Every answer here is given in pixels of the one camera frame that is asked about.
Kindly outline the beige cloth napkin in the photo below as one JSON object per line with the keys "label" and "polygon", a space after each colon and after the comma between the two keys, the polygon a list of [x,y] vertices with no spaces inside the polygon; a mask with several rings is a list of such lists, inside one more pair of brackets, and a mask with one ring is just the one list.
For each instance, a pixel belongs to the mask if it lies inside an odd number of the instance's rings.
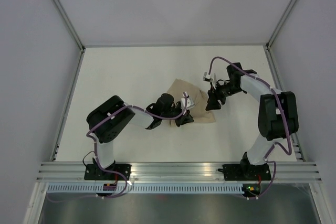
{"label": "beige cloth napkin", "polygon": [[166,91],[166,93],[170,94],[174,98],[175,103],[181,98],[184,98],[183,92],[186,92],[194,101],[195,107],[190,110],[190,114],[194,119],[194,123],[216,122],[213,112],[205,110],[207,106],[208,95],[198,86],[181,79],[175,79],[172,85]]}

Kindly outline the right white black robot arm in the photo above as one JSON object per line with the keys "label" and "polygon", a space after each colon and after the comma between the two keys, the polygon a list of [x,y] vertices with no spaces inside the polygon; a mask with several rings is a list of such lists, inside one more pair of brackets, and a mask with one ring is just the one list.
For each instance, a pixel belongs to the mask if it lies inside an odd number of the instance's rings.
{"label": "right white black robot arm", "polygon": [[209,82],[206,110],[219,110],[227,97],[243,92],[259,103],[259,135],[253,146],[246,151],[239,164],[223,165],[219,169],[226,181],[252,181],[271,179],[268,157],[276,146],[287,154],[292,153],[291,134],[298,131],[296,96],[291,91],[272,88],[252,69],[243,70],[239,62],[227,68],[229,79],[222,84],[214,75],[205,72],[203,80]]}

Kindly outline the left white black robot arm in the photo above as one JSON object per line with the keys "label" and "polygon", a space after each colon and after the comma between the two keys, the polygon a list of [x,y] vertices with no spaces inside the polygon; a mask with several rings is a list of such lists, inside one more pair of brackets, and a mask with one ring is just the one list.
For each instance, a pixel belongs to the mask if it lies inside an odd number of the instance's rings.
{"label": "left white black robot arm", "polygon": [[195,107],[193,99],[183,92],[180,101],[175,102],[172,95],[162,94],[155,103],[145,109],[125,103],[119,96],[114,95],[86,118],[89,131],[86,137],[94,144],[94,166],[96,173],[104,180],[114,176],[116,171],[113,154],[113,142],[129,124],[146,130],[159,127],[162,121],[174,121],[180,127],[193,123],[190,110]]}

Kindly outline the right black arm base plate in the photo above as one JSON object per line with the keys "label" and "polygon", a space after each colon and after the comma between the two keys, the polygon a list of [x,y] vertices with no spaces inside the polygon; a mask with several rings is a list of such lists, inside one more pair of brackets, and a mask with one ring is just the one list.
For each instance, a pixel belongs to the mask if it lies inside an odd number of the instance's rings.
{"label": "right black arm base plate", "polygon": [[219,169],[225,181],[271,181],[271,172],[267,164],[251,165],[243,168],[240,164],[227,164]]}

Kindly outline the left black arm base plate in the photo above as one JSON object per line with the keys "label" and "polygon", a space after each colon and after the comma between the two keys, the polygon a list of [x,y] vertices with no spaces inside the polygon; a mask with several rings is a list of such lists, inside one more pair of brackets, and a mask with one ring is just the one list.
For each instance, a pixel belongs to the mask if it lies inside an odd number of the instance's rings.
{"label": "left black arm base plate", "polygon": [[124,180],[120,174],[129,180],[131,175],[130,164],[112,164],[107,169],[114,171],[114,173],[102,171],[96,163],[88,164],[86,166],[84,180]]}

